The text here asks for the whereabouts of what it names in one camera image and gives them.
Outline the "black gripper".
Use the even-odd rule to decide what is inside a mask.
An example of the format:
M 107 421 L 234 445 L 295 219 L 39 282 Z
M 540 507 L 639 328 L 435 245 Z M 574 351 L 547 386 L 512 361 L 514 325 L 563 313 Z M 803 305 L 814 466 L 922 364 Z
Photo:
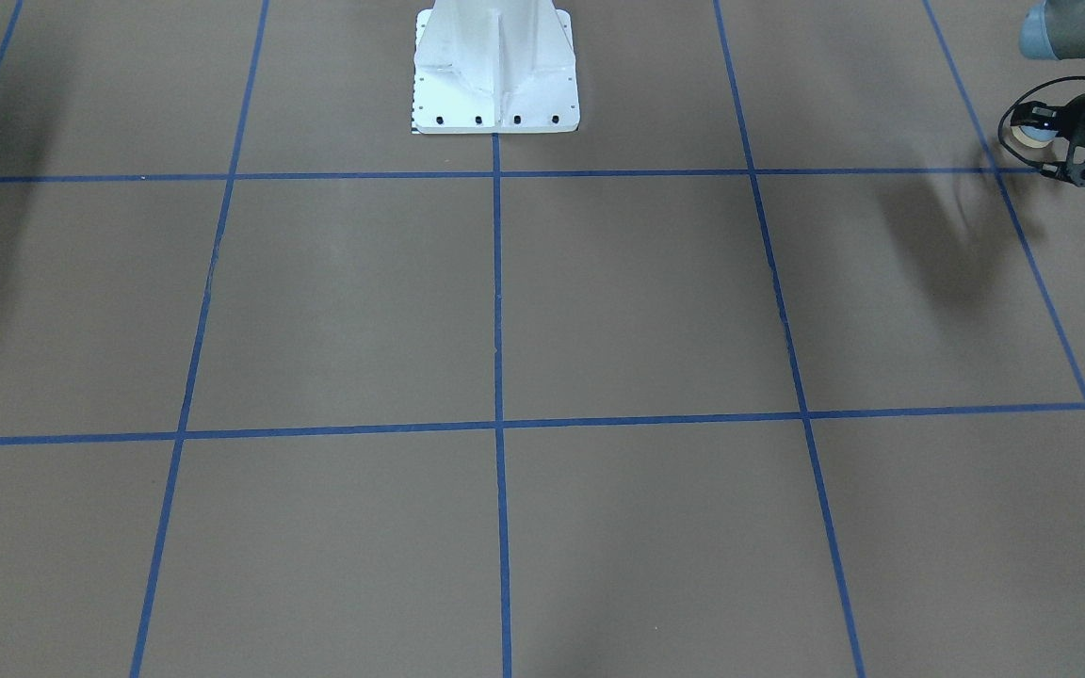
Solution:
M 1065 155 L 1043 163 L 1038 175 L 1045 179 L 1085 188 L 1085 94 L 1076 95 L 1058 113 L 1049 105 L 1016 105 L 1013 127 L 1056 130 L 1069 142 Z

